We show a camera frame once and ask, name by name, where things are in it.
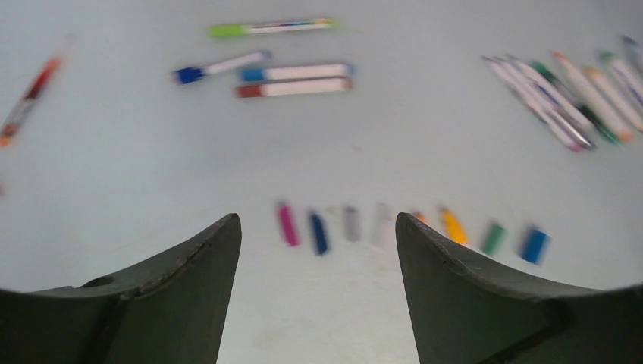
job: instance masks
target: pink marker cap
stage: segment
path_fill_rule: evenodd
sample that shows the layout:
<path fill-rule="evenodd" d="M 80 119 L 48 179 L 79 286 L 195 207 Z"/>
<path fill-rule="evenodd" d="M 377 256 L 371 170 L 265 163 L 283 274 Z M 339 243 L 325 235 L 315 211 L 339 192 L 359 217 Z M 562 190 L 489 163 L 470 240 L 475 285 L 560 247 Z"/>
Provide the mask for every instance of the pink marker cap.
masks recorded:
<path fill-rule="evenodd" d="M 293 214 L 290 210 L 290 206 L 286 203 L 281 203 L 278 208 L 279 222 L 281 223 L 281 233 L 284 236 L 284 240 L 290 246 L 298 246 L 300 240 L 297 237 L 297 232 L 295 230 L 295 221 L 293 220 Z"/>

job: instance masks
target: white table surface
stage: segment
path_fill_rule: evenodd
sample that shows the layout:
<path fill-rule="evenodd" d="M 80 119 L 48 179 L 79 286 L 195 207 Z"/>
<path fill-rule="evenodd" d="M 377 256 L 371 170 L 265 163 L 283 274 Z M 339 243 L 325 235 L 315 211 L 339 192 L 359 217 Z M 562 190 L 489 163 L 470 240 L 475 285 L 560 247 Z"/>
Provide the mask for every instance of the white table surface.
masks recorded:
<path fill-rule="evenodd" d="M 595 64 L 643 40 L 636 0 L 6 0 L 0 4 L 0 114 L 67 33 L 67 63 L 0 151 L 0 286 L 80 285 L 237 212 L 243 245 L 219 362 L 417 362 L 394 239 L 342 240 L 332 206 L 437 207 L 528 273 L 609 288 L 643 278 L 643 138 L 563 149 L 484 66 L 511 52 Z M 333 16 L 328 32 L 217 42 L 212 24 Z M 178 87 L 168 72 L 258 49 L 272 64 L 348 61 L 350 93 L 236 99 L 235 74 Z M 281 242 L 274 204 L 297 211 L 304 245 Z M 332 251 L 312 253 L 306 211 Z M 516 249 L 529 224 L 551 235 L 542 266 Z"/>

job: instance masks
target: green cap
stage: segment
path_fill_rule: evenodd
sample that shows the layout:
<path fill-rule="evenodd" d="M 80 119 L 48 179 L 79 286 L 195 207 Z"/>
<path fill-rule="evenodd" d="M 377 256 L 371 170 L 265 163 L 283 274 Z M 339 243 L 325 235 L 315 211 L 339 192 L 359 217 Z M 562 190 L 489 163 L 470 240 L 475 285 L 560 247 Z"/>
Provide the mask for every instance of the green cap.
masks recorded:
<path fill-rule="evenodd" d="M 556 80 L 556 76 L 554 76 L 554 74 L 552 74 L 552 73 L 547 69 L 547 66 L 545 66 L 545 65 L 544 65 L 544 64 L 542 64 L 541 62 L 533 61 L 533 62 L 532 62 L 532 67 L 533 67 L 533 68 L 534 68 L 538 73 L 540 73 L 540 74 L 542 75 L 542 77 L 544 77 L 544 78 L 545 78 L 545 80 L 547 80 L 547 81 L 549 81 L 549 82 L 553 82 L 553 81 L 555 81 L 555 80 Z"/>
<path fill-rule="evenodd" d="M 487 255 L 492 255 L 500 245 L 500 241 L 504 237 L 504 229 L 497 222 L 492 221 L 489 225 L 487 237 L 482 243 L 482 251 Z"/>
<path fill-rule="evenodd" d="M 600 51 L 598 53 L 598 59 L 600 59 L 601 62 L 603 62 L 603 63 L 607 63 L 607 62 L 611 61 L 613 58 L 616 58 L 616 55 L 613 54 L 612 52 Z"/>
<path fill-rule="evenodd" d="M 227 36 L 245 36 L 248 34 L 245 25 L 215 25 L 208 28 L 210 38 L 224 38 Z"/>

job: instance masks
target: blue marker cap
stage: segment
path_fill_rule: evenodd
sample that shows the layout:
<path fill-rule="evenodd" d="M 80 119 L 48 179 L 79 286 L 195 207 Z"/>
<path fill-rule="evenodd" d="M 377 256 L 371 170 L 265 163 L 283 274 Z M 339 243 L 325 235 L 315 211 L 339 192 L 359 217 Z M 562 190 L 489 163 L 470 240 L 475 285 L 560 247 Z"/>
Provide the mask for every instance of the blue marker cap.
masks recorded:
<path fill-rule="evenodd" d="M 522 258 L 532 264 L 538 264 L 547 239 L 549 239 L 548 235 L 535 227 L 532 228 L 527 235 L 527 241 L 522 251 Z"/>
<path fill-rule="evenodd" d="M 239 77 L 242 81 L 245 82 L 265 81 L 263 69 L 261 68 L 256 68 L 253 70 L 241 70 L 239 71 Z"/>
<path fill-rule="evenodd" d="M 201 80 L 203 76 L 203 70 L 196 67 L 186 67 L 174 72 L 174 79 L 181 85 Z"/>
<path fill-rule="evenodd" d="M 328 251 L 328 240 L 326 239 L 324 222 L 321 219 L 321 216 L 314 212 L 311 212 L 310 224 L 312 226 L 312 234 L 315 238 L 315 250 L 318 256 L 323 255 Z"/>

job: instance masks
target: dark blue marker cap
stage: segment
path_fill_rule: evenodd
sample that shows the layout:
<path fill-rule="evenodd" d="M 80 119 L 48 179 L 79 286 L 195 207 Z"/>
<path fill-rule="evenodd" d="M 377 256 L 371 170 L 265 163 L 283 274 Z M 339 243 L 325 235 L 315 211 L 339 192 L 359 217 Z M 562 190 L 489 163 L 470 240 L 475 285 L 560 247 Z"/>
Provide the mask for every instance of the dark blue marker cap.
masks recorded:
<path fill-rule="evenodd" d="M 312 235 L 315 239 L 315 251 L 317 255 L 323 255 L 328 251 L 328 240 L 326 238 L 326 231 L 324 229 L 324 222 L 322 217 L 318 214 L 310 213 L 310 224 L 312 228 Z"/>
<path fill-rule="evenodd" d="M 548 235 L 535 227 L 532 228 L 527 235 L 524 250 L 522 251 L 522 258 L 532 264 L 538 264 L 547 239 L 549 239 Z"/>
<path fill-rule="evenodd" d="M 203 76 L 203 70 L 196 67 L 186 67 L 174 72 L 174 79 L 181 85 L 186 83 L 196 82 L 201 80 Z"/>

